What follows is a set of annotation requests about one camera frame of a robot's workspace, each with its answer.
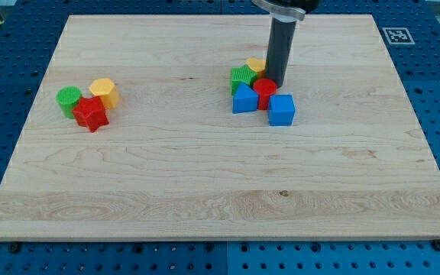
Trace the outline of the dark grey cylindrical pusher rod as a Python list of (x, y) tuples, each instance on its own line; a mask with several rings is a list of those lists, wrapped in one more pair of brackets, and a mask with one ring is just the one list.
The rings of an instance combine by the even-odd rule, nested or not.
[(264, 77), (277, 87), (284, 84), (296, 22), (284, 22), (272, 17)]

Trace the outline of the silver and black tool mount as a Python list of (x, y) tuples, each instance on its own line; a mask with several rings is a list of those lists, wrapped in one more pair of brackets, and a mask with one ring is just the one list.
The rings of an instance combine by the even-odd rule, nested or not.
[(306, 14), (319, 7), (320, 0), (251, 0), (251, 3), (279, 21), (303, 21)]

